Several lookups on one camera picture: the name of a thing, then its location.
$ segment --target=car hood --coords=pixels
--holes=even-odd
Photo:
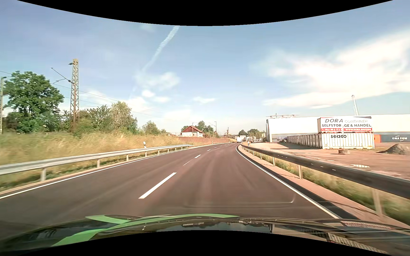
[[[410,255],[410,230],[354,219],[285,219],[222,214],[93,215],[0,241],[0,253],[20,254],[112,236],[176,230],[233,230],[296,236],[389,255]]]

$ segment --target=solid white edge line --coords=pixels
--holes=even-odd
[[[246,158],[245,155],[243,155],[240,151],[238,151],[238,146],[236,146],[235,148],[236,152],[238,154],[240,154],[244,159],[246,159],[248,162],[250,162],[251,164],[253,164],[254,166],[256,166],[257,168],[261,169],[262,171],[264,171],[266,174],[270,175],[271,177],[275,178],[277,181],[281,182],[283,185],[285,185],[286,187],[288,187],[289,189],[293,190],[295,193],[301,195],[302,197],[304,197],[304,199],[308,200],[310,203],[312,203],[313,205],[317,206],[318,208],[320,208],[322,211],[328,213],[329,215],[331,215],[333,218],[335,219],[340,219],[341,217],[339,217],[338,215],[334,214],[332,211],[330,211],[329,209],[323,207],[322,205],[320,205],[319,203],[317,203],[316,201],[312,200],[311,198],[309,198],[308,196],[306,196],[305,194],[303,194],[302,192],[296,190],[295,188],[293,188],[291,185],[285,183],[284,181],[278,179],[277,177],[273,176],[271,173],[265,171],[263,168],[261,168],[260,166],[254,164],[251,160],[249,160],[248,158]]]
[[[192,148],[199,148],[199,147],[206,147],[206,146],[213,146],[213,145],[214,145],[214,144],[204,145],[204,146],[198,146],[198,147],[192,147]],[[46,187],[46,186],[49,186],[49,185],[52,185],[52,184],[60,183],[60,182],[63,182],[63,181],[66,181],[66,180],[70,180],[70,179],[73,179],[73,178],[78,178],[78,177],[82,177],[82,176],[85,176],[85,175],[88,175],[88,174],[93,174],[93,173],[96,173],[96,172],[104,171],[104,170],[107,170],[107,169],[110,169],[110,168],[115,168],[115,167],[118,167],[118,166],[127,165],[127,164],[130,164],[130,163],[134,163],[134,162],[138,162],[138,161],[150,159],[150,158],[153,158],[153,157],[156,157],[156,156],[171,154],[171,153],[180,152],[180,151],[189,150],[189,149],[191,149],[191,148],[185,148],[185,149],[180,149],[180,150],[172,151],[172,152],[168,152],[168,153],[162,153],[162,154],[154,155],[154,156],[150,156],[150,157],[144,157],[144,158],[141,158],[141,159],[138,159],[138,160],[134,160],[134,161],[131,161],[131,162],[122,163],[122,164],[120,164],[120,165],[110,166],[110,167],[107,167],[107,168],[104,168],[104,169],[100,169],[100,170],[88,172],[88,173],[85,173],[85,174],[77,175],[77,176],[70,177],[70,178],[65,178],[65,179],[62,179],[62,180],[59,180],[59,181],[55,181],[55,182],[52,182],[52,183],[44,184],[44,185],[37,186],[37,187],[34,187],[34,188],[30,188],[30,189],[18,191],[18,192],[12,193],[12,194],[4,195],[4,196],[1,196],[0,199],[6,198],[6,197],[9,197],[9,196],[13,196],[13,195],[18,195],[18,194],[21,194],[21,193],[24,193],[24,192],[27,192],[27,191],[31,191],[31,190],[34,190],[34,189],[39,189],[39,188],[42,188],[42,187]]]
[[[176,173],[172,173],[171,175],[169,175],[168,177],[166,177],[165,179],[163,179],[161,182],[159,182],[156,186],[152,187],[150,190],[148,190],[145,194],[143,194],[141,197],[139,197],[139,199],[144,199],[145,197],[147,197],[149,194],[151,194],[153,191],[155,191],[159,186],[161,186],[164,182],[166,182],[169,178],[171,178],[173,175],[175,175]]]

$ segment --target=sky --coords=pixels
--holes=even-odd
[[[74,58],[81,109],[124,101],[140,126],[169,132],[201,120],[223,134],[265,130],[274,114],[354,115],[352,95],[360,115],[410,114],[410,0],[242,26],[144,24],[0,0],[0,71],[54,83],[62,77],[51,67],[70,78]],[[66,80],[54,86],[70,97]]]

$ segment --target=road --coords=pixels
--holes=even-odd
[[[332,218],[246,160],[236,146],[209,145],[112,168],[104,166],[102,171],[34,186],[16,195],[0,195],[0,239],[100,214]]]

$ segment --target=grass embankment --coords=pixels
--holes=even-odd
[[[74,137],[69,133],[49,134],[3,134],[0,135],[0,165],[60,158],[74,155],[111,152],[133,148],[147,148],[185,144],[177,137],[130,135],[123,133],[87,133],[81,137]],[[192,145],[202,146],[206,142],[191,142]],[[130,154],[130,159],[144,157],[145,153]],[[125,161],[126,156],[101,159],[101,166]],[[47,179],[55,178],[96,167],[96,161],[79,162],[61,165],[47,169]],[[41,170],[0,176],[0,191],[16,186],[34,183],[40,180]]]
[[[254,155],[260,158],[258,152],[255,152]],[[273,164],[271,157],[263,155],[262,159]],[[298,175],[295,164],[275,159],[275,165],[290,173]],[[342,195],[370,209],[375,209],[372,188],[304,166],[302,166],[302,171],[304,179],[316,183],[317,185],[329,189],[338,195]],[[384,214],[410,226],[410,200],[383,191],[380,191],[379,194]]]

